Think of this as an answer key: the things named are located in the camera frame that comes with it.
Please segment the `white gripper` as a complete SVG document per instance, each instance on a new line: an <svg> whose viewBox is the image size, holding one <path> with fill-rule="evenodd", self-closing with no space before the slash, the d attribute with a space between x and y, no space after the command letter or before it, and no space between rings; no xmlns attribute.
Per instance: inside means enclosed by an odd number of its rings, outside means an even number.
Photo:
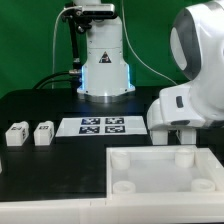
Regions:
<svg viewBox="0 0 224 224"><path fill-rule="evenodd" d="M165 130L194 127L199 128L205 124L205 119L199 115L190 102L190 84L182 84L164 88L147 112L147 126L151 132L154 145L167 145L168 132ZM195 129L180 131L182 145L194 145L197 132Z"/></svg>

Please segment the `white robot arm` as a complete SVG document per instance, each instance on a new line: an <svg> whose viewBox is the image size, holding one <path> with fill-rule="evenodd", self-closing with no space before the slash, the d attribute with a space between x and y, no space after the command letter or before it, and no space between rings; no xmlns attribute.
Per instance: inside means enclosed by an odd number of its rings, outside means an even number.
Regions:
<svg viewBox="0 0 224 224"><path fill-rule="evenodd" d="M113 18L114 7L101 0L84 0L81 13L92 21L78 94L112 102L134 92L123 59L124 21ZM194 144L198 128L224 126L224 0L184 8L172 26L170 47L189 81L159 92L147 126L155 145L167 144L170 130L179 132L181 143Z"/></svg>

